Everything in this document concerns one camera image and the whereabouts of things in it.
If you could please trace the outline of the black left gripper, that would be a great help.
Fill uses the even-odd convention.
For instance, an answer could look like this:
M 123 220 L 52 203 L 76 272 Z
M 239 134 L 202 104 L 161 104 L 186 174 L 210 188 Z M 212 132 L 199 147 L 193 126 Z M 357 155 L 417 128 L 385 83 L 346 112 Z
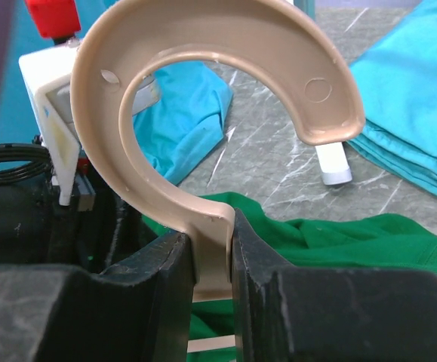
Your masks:
M 88 159 L 78 161 L 67 206 L 59 203 L 53 175 L 44 146 L 0 144 L 0 263 L 63 263 L 101 272 L 155 239 Z

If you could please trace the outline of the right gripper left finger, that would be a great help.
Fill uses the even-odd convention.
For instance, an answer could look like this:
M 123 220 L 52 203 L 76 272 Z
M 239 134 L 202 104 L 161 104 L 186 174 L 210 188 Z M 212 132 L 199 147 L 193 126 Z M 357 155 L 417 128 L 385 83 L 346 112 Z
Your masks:
M 191 241 L 167 233 L 108 267 L 119 361 L 184 361 L 195 277 Z

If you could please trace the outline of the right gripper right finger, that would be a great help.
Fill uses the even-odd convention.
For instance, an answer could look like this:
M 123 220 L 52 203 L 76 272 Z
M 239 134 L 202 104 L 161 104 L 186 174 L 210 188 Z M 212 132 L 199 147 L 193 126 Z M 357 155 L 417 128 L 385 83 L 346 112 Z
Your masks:
M 285 285 L 296 270 L 236 210 L 231 277 L 239 361 L 297 360 L 297 301 Z

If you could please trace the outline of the green t shirt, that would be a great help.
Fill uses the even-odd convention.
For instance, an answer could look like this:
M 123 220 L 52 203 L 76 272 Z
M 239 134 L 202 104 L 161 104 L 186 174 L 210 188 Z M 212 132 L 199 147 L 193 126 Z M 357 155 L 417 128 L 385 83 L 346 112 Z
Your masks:
M 316 268 L 408 268 L 437 276 L 437 235 L 405 216 L 385 213 L 353 221 L 288 219 L 266 215 L 259 202 L 237 192 L 203 195 L 239 209 L 254 232 L 291 264 Z M 235 332 L 229 300 L 196 302 L 189 339 Z M 187 353 L 186 361 L 236 361 L 237 348 Z

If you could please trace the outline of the beige hanger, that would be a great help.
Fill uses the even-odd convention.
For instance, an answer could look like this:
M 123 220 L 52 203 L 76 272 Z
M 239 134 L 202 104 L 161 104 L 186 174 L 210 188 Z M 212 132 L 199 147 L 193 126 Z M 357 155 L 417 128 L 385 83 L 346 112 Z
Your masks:
M 350 140 L 365 124 L 358 88 L 347 64 L 328 37 L 302 11 L 284 1 L 145 1 L 144 22 L 125 26 L 129 48 L 113 47 L 90 69 L 86 100 L 91 135 L 116 119 L 99 104 L 116 87 L 126 57 L 150 75 L 163 66 L 207 60 L 240 69 L 264 83 L 283 103 L 303 142 L 317 146 Z M 125 138 L 139 146 L 124 118 Z M 195 277 L 192 303 L 232 299 L 232 235 L 236 210 L 186 193 L 166 181 L 170 201 L 143 215 L 187 235 Z

